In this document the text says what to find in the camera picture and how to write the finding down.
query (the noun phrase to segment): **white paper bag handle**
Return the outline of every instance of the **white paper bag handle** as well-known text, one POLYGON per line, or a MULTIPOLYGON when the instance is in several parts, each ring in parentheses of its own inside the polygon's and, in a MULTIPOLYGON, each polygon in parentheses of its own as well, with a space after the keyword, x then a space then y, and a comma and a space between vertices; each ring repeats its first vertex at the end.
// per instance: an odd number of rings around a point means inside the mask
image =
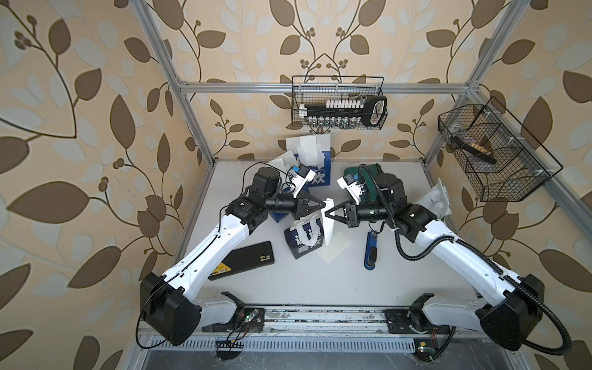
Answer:
POLYGON ((309 247, 314 247, 314 245, 317 244, 318 236, 321 233, 317 224, 317 218, 310 220, 310 239, 308 238, 308 235, 306 235, 306 231, 304 231, 303 224, 296 225, 296 231, 298 232, 300 243, 309 247))

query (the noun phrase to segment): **floral wallpaper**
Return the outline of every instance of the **floral wallpaper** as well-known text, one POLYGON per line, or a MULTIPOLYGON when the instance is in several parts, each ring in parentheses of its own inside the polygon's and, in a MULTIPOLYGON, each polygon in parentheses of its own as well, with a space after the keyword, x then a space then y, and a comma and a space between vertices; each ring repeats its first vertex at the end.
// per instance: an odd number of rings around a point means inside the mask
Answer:
POLYGON ((148 0, 180 78, 465 82, 509 1, 148 0))
MULTIPOLYGON (((589 1, 532 1, 481 85, 501 102, 501 112, 508 109, 522 120, 532 135, 514 123, 516 129, 539 153, 538 141, 563 164, 557 176, 589 207, 591 35, 589 1)), ((570 331, 570 354, 556 357, 526 349, 530 363, 541 370, 589 368, 592 242, 544 188, 522 202, 480 202, 450 151, 440 151, 431 171, 447 185, 461 237, 499 264, 541 279, 545 304, 570 331)), ((544 318, 529 340, 558 346, 560 339, 544 318)))
POLYGON ((437 115, 452 108, 446 94, 389 94, 381 130, 311 128, 291 121, 290 99, 267 94, 195 94, 191 103, 215 157, 268 160, 285 139, 312 132, 331 135, 335 160, 423 158, 437 135, 437 115))
POLYGON ((152 55, 127 1, 0 0, 0 368, 123 362, 206 171, 152 55))

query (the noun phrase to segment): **wire mesh basket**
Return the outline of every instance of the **wire mesh basket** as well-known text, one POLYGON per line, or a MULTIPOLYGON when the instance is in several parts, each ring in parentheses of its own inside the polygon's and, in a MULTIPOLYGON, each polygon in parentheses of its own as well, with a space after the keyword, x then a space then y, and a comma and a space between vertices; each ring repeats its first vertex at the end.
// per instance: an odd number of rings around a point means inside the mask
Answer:
POLYGON ((293 76, 292 122, 311 129, 380 130, 387 119, 383 77, 293 76))
POLYGON ((557 159, 510 112, 520 124, 515 134, 500 120, 503 107, 491 99, 487 104, 468 104, 438 116, 438 130, 465 172, 481 201, 524 200, 563 169, 557 159), (535 157, 544 156, 548 163, 535 157))

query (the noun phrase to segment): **robotic arm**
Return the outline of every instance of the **robotic arm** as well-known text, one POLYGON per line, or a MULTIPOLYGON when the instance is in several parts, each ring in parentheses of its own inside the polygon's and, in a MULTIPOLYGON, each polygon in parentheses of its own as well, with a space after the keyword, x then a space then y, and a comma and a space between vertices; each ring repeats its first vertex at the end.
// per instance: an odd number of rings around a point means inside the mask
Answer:
POLYGON ((209 274, 267 219, 270 211, 292 213, 298 220, 325 207, 320 199, 301 192, 304 184, 314 179, 312 170, 299 165, 287 175, 286 191, 277 169, 260 168, 253 185, 230 202, 220 223, 200 244, 162 276, 148 274, 140 286, 140 318, 175 346, 198 327, 229 322, 241 307, 232 294, 223 292, 218 297, 195 301, 209 274))
POLYGON ((372 179, 380 201, 360 201, 363 186, 357 179, 339 179, 338 184, 349 191, 352 201, 346 201, 325 212, 325 216, 357 227, 361 221, 386 221, 395 233, 397 250, 409 261, 433 253, 457 271, 481 294, 476 300, 455 300, 423 294, 410 307, 411 326, 424 331, 426 323, 448 325, 484 332, 493 341, 509 350, 526 344, 549 355, 564 355, 571 350, 570 335, 557 316, 543 304, 545 286, 533 275, 524 278, 506 269, 481 251, 462 240, 446 224, 421 205, 407 202, 403 182, 395 175, 381 173, 372 179), (342 210, 343 216, 334 212, 342 210), (424 250, 415 256, 403 251, 400 235, 417 243, 424 250), (563 344, 546 348, 526 338, 547 315, 561 334, 563 344))

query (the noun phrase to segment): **green object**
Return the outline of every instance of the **green object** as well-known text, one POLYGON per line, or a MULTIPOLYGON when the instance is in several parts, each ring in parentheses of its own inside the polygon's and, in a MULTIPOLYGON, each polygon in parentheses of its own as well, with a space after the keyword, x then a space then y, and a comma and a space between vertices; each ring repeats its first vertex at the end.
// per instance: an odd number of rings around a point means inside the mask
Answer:
MULTIPOLYGON (((380 167, 380 165, 378 163, 375 163, 373 165, 368 165, 368 168, 370 168, 370 171, 372 171, 372 174, 374 175, 374 177, 383 173, 382 167, 380 167)), ((349 173, 351 173, 352 175, 357 175, 358 174, 358 167, 357 166, 356 167, 348 167, 345 170, 343 170, 343 176, 345 176, 349 173)), ((363 176, 363 180, 360 181, 358 179, 358 181, 360 183, 364 183, 364 181, 365 181, 367 186, 365 187, 366 192, 364 192, 364 194, 362 194, 361 199, 362 200, 371 200, 371 201, 377 200, 376 189, 374 188, 374 186, 371 186, 372 180, 370 179, 370 176, 368 176, 366 171, 362 171, 362 176, 363 176)))

